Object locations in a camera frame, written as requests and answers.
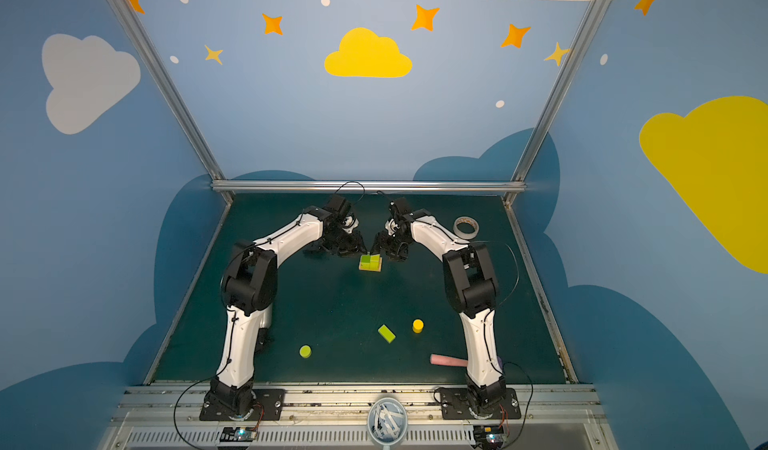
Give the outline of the aluminium frame rear bar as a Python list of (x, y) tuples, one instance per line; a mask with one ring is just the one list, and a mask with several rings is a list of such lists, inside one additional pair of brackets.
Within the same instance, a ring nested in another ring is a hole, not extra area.
[(214, 180), (211, 187), (220, 193), (517, 194), (526, 190), (523, 182), (515, 181)]

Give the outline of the yellow cylinder block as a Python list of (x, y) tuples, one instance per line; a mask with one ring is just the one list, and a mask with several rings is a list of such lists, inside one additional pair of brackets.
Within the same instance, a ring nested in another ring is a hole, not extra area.
[(412, 323), (412, 330), (414, 333), (419, 334), (424, 329), (424, 322), (421, 319), (415, 319)]

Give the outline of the round bowl with white pieces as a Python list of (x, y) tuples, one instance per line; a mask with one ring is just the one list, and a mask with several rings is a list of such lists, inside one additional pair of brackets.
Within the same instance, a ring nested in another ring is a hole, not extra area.
[(382, 449), (393, 449), (404, 440), (407, 429), (407, 412), (397, 399), (383, 397), (371, 405), (366, 430), (375, 445)]

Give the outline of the aluminium frame left post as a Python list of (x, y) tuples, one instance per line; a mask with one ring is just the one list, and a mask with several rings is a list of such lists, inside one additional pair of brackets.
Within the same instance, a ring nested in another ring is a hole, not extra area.
[(106, 0), (115, 13), (120, 25), (141, 57), (162, 97), (169, 106), (181, 130), (191, 144), (198, 159), (207, 171), (212, 183), (226, 179), (213, 152), (206, 142), (190, 110), (183, 101), (176, 85), (172, 81), (164, 61), (153, 44), (149, 34), (141, 23), (139, 14), (129, 0)]

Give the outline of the white tape roll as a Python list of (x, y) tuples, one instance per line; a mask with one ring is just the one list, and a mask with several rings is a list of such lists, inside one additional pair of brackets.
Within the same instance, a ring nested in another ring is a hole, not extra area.
[(453, 223), (453, 233), (464, 240), (472, 240), (479, 234), (479, 223), (469, 216), (457, 217)]

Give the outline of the right green circuit board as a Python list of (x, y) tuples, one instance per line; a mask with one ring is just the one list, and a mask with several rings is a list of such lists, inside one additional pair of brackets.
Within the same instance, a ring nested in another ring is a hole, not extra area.
[(506, 443), (506, 435), (500, 426), (474, 426), (473, 449), (498, 450)]

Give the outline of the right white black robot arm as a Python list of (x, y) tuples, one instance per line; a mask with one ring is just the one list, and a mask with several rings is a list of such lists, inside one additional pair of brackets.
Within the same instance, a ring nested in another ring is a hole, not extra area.
[(418, 243), (440, 260), (446, 298), (461, 319), (466, 342), (469, 407), (476, 416), (488, 417), (507, 395), (494, 330), (499, 282), (489, 250), (454, 234), (429, 211), (413, 210), (404, 198), (392, 201), (389, 211), (373, 251), (401, 262)]

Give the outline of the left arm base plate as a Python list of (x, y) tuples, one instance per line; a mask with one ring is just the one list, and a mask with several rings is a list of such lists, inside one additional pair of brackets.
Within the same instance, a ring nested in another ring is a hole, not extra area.
[(209, 390), (203, 400), (200, 421), (257, 422), (277, 421), (281, 417), (285, 391), (283, 389), (252, 389), (239, 391)]

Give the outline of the pink purple brush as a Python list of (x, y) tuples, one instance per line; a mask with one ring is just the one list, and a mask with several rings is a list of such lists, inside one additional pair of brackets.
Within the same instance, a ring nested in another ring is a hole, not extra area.
[[(469, 361), (467, 359), (460, 359), (460, 358), (440, 355), (440, 354), (431, 354), (429, 357), (429, 362), (432, 365), (436, 365), (436, 366), (446, 366), (446, 367), (468, 367), (469, 366)], [(496, 360), (496, 361), (486, 360), (484, 362), (484, 365), (489, 366), (497, 371), (501, 370), (501, 364), (499, 363), (499, 360)]]

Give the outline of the green circuit board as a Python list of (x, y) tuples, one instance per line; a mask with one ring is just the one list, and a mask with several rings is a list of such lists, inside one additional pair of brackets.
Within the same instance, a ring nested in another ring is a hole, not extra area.
[(506, 443), (506, 435), (500, 426), (474, 426), (473, 449), (498, 450)]
[(219, 436), (220, 443), (252, 443), (258, 435), (255, 427), (224, 427)]

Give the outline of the aluminium frame post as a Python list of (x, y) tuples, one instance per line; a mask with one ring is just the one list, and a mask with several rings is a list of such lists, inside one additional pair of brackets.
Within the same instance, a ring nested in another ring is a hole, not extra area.
[(560, 65), (560, 70), (545, 102), (543, 111), (511, 177), (511, 182), (515, 184), (515, 189), (504, 194), (503, 202), (507, 209), (512, 207), (516, 196), (525, 191), (527, 176), (612, 1), (589, 1), (571, 42), (570, 51), (565, 55), (565, 62)]
[(198, 159), (207, 171), (212, 183), (226, 179), (213, 152), (206, 142), (190, 110), (183, 101), (176, 85), (172, 81), (164, 61), (153, 44), (149, 34), (141, 23), (139, 14), (129, 0), (106, 0), (115, 13), (120, 25), (141, 57), (162, 97), (169, 106), (181, 130), (191, 144)]

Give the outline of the left green circuit board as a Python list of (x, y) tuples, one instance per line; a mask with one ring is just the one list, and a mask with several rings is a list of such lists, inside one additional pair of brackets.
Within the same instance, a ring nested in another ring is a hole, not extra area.
[(220, 443), (252, 443), (258, 435), (255, 427), (224, 427), (219, 436)]

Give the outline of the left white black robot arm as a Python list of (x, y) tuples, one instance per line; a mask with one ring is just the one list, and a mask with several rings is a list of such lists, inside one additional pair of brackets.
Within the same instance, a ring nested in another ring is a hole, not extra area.
[(227, 314), (222, 358), (203, 404), (211, 419), (245, 420), (256, 408), (254, 356), (271, 325), (280, 265), (304, 248), (364, 254), (358, 225), (352, 203), (334, 194), (273, 233), (235, 246), (220, 282)]

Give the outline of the silver metal bottle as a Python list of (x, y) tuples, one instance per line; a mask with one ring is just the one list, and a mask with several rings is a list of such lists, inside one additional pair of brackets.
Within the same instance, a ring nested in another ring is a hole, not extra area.
[(270, 341), (269, 332), (272, 324), (272, 315), (273, 315), (272, 305), (264, 309), (261, 314), (259, 324), (258, 324), (258, 332), (257, 332), (256, 344), (255, 344), (256, 353), (262, 352)]

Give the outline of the aluminium frame right post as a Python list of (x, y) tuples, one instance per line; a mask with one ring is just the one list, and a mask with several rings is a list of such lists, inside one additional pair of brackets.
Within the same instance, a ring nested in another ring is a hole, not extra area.
[(512, 207), (516, 196), (525, 191), (527, 176), (612, 1), (589, 1), (571, 42), (570, 51), (565, 55), (565, 62), (560, 65), (560, 70), (545, 102), (543, 111), (511, 177), (511, 182), (515, 184), (515, 189), (504, 194), (503, 202), (507, 209)]

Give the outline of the aluminium front rail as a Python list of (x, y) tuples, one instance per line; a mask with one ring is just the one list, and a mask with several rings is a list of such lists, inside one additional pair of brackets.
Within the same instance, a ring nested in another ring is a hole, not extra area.
[[(382, 449), (366, 430), (383, 397), (405, 407), (408, 429), (393, 449), (473, 449), (474, 426), (500, 426), (501, 449), (615, 449), (618, 443), (590, 385), (513, 385), (520, 420), (444, 420), (436, 384), (288, 384), (277, 421), (200, 421), (203, 388), (181, 384), (129, 387), (99, 443), (101, 449)], [(220, 443), (224, 427), (255, 427), (250, 444)]]

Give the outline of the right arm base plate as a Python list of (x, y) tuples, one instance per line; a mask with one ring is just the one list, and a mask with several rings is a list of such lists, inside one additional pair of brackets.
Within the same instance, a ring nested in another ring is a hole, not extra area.
[(439, 403), (444, 420), (520, 420), (522, 418), (517, 393), (511, 388), (498, 403), (477, 411), (472, 409), (469, 391), (464, 387), (437, 387), (433, 397)]

